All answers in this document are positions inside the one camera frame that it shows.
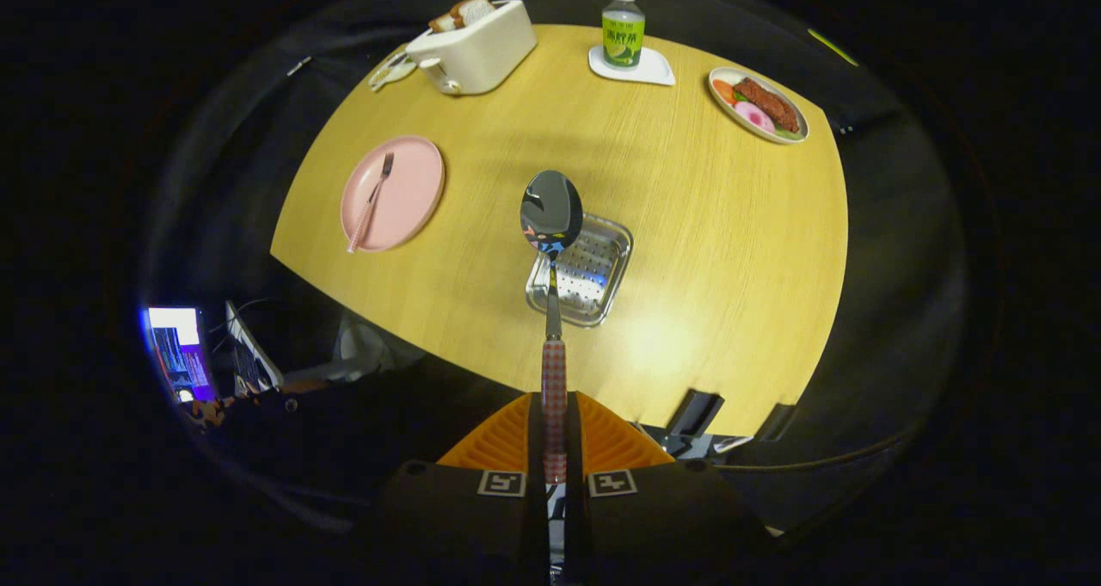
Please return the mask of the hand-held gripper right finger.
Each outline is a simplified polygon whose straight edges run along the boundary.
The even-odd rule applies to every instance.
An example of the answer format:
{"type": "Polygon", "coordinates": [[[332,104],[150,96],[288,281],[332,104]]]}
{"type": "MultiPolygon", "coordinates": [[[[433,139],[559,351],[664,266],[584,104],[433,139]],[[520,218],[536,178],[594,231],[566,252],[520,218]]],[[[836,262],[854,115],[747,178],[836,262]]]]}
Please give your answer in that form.
{"type": "Polygon", "coordinates": [[[593,398],[568,398],[565,582],[728,585],[778,549],[711,463],[673,460],[593,398]]]}

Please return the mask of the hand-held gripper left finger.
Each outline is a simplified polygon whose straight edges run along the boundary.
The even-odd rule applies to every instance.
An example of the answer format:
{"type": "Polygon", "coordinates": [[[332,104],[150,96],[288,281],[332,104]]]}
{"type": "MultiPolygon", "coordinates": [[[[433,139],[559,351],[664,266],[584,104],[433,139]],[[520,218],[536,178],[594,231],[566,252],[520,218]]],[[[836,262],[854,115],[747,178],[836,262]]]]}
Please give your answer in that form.
{"type": "Polygon", "coordinates": [[[381,585],[546,585],[543,415],[534,394],[498,410],[445,460],[408,460],[370,516],[381,585]]]}

